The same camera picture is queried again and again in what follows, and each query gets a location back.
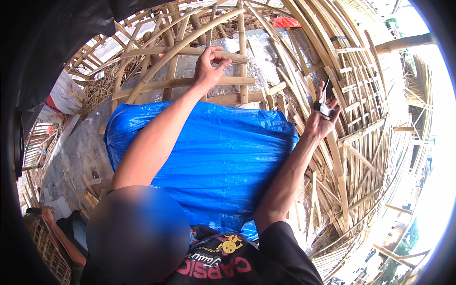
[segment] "fingers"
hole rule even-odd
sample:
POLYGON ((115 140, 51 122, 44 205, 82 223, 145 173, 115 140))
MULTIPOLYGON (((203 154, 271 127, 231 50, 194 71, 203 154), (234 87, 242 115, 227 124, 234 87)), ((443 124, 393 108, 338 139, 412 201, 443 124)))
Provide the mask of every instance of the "fingers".
POLYGON ((337 99, 334 99, 331 103, 329 103, 328 107, 334 110, 336 105, 337 105, 337 99))
POLYGON ((213 52, 209 55, 209 60, 210 60, 211 64, 213 64, 213 63, 219 64, 221 61, 223 61, 225 59, 227 59, 227 58, 220 54, 217 54, 215 52, 213 52))
POLYGON ((320 86, 318 86, 318 97, 317 97, 317 101, 320 101, 321 99, 321 96, 322 96, 322 93, 323 93, 323 88, 325 87, 325 82, 324 81, 321 81, 320 82, 320 86))
POLYGON ((225 59, 225 60, 222 60, 216 67, 217 70, 225 70, 225 68, 228 67, 228 65, 230 65, 232 62, 231 59, 225 59))
POLYGON ((218 46, 206 47, 206 49, 202 52, 201 58, 208 58, 212 52, 222 51, 222 50, 223 50, 223 47, 218 47, 218 46))
POLYGON ((331 123, 335 124, 336 121, 339 119, 339 115, 342 111, 342 108, 341 107, 338 107, 337 109, 334 110, 334 115, 332 115, 331 119, 329 119, 331 121, 331 123))

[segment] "hand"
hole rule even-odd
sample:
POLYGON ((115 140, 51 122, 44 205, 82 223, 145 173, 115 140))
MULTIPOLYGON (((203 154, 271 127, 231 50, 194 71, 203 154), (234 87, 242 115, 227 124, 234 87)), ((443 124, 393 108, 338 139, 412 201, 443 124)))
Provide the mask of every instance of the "hand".
POLYGON ((222 51, 222 47, 207 47, 199 57, 195 67, 195 86, 201 88, 202 94, 206 93, 217 85, 222 77, 225 68, 230 65, 231 59, 221 56, 215 51, 222 51))
POLYGON ((41 215, 43 215, 43 218, 51 225, 56 222, 51 207, 49 206, 44 206, 41 209, 41 215))
MULTIPOLYGON (((322 94, 324 86, 325 82, 322 81, 320 83, 320 86, 318 87, 317 96, 317 100, 319 100, 323 96, 323 102, 326 101, 326 96, 322 94)), ((332 118, 328 119, 325 115, 321 114, 320 112, 312 110, 309 118, 306 121, 306 128, 304 130, 303 135, 314 136, 320 141, 334 129, 334 126, 336 125, 336 122, 339 119, 341 108, 337 106, 337 99, 334 99, 331 103, 329 103, 328 107, 334 110, 334 115, 332 116, 332 118)))

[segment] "blue tarp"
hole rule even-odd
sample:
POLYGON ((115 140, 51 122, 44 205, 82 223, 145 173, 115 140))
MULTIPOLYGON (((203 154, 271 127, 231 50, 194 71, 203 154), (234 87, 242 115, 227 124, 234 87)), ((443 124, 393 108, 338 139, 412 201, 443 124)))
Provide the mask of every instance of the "blue tarp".
MULTIPOLYGON (((122 104, 114 111, 104 133, 114 171, 137 134, 170 103, 122 104)), ((252 214, 297 141, 294 124, 280 111, 198 102, 151 186, 176 199, 190 225, 254 240, 252 214)))

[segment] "bamboo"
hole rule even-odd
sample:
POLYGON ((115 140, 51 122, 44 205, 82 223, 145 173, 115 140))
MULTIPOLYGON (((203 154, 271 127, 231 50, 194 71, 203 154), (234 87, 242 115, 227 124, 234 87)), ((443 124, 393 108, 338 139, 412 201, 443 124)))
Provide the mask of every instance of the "bamboo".
POLYGON ((133 103, 136 99, 136 96, 141 92, 141 90, 148 83, 148 81, 155 75, 155 73, 157 73, 157 71, 162 66, 165 65, 166 62, 168 62, 173 56, 175 56, 179 50, 181 50, 183 47, 188 45, 190 42, 192 42, 198 36, 204 34, 207 30, 212 29, 213 27, 222 23, 223 21, 226 21, 227 19, 230 19, 230 18, 237 16, 238 14, 244 13, 244 12, 245 12, 244 9, 233 10, 223 16, 218 17, 214 21, 207 23, 206 25, 202 26, 201 28, 195 30, 192 34, 188 35, 186 38, 184 38, 182 41, 180 41, 177 45, 175 45, 172 49, 170 49, 169 52, 167 54, 165 54, 154 66, 152 66, 150 68, 150 70, 147 71, 147 73, 144 75, 143 78, 141 78, 141 80, 138 82, 138 85, 134 88, 132 93, 127 98, 126 103, 127 104, 133 103))

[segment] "cartoon character print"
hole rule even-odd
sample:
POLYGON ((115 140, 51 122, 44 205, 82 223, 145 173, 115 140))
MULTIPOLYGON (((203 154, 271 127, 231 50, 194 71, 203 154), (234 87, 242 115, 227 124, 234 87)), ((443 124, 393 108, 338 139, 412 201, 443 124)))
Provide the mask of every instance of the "cartoon character print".
POLYGON ((231 235, 224 235, 225 237, 216 237, 219 241, 222 243, 217 246, 216 251, 221 251, 222 255, 227 256, 228 254, 232 254, 236 249, 240 248, 243 246, 242 243, 239 245, 236 245, 236 242, 242 242, 242 239, 240 236, 237 234, 231 234, 231 235))
POLYGON ((194 231, 192 228, 190 228, 190 248, 195 246, 198 242, 199 239, 196 239, 197 233, 194 231))

